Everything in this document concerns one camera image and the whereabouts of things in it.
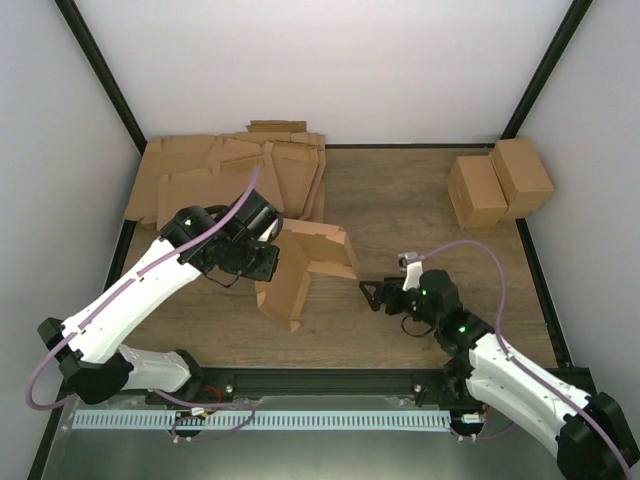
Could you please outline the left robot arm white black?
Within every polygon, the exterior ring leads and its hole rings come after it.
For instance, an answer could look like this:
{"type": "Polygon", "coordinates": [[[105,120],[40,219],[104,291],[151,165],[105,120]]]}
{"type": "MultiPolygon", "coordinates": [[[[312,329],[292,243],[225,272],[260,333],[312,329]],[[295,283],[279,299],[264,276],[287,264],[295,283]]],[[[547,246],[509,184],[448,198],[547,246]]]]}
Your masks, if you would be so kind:
{"type": "Polygon", "coordinates": [[[191,354],[139,350],[124,340],[170,296],[214,269],[270,281],[279,255],[274,240],[282,227],[282,214],[255,190],[229,206],[179,210],[101,297],[65,320],[48,318],[39,326],[68,387],[89,405],[142,389],[196,402],[205,381],[191,354]]]}

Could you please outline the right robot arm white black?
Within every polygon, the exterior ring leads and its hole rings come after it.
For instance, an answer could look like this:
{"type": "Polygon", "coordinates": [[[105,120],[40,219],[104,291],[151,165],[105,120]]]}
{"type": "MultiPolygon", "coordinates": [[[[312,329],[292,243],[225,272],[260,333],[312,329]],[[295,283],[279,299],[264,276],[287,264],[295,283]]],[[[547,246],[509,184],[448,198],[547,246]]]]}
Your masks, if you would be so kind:
{"type": "Polygon", "coordinates": [[[532,362],[463,306],[444,270],[359,284],[369,307],[428,325],[450,356],[447,396],[474,398],[509,418],[555,458],[567,479],[628,479],[639,447],[619,403],[532,362]]]}

